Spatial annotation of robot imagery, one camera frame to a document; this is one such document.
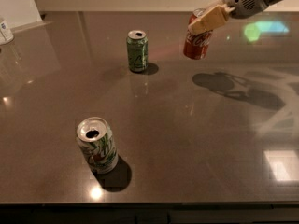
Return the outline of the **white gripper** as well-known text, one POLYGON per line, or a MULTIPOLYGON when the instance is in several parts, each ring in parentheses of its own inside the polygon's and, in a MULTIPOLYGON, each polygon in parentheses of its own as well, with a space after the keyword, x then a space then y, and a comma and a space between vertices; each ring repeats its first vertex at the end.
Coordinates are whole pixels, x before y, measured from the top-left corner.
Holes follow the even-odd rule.
POLYGON ((224 26, 230 16, 246 19, 267 8, 264 0, 213 0, 206 6, 207 11, 189 24, 188 30, 193 35, 200 35, 224 26))

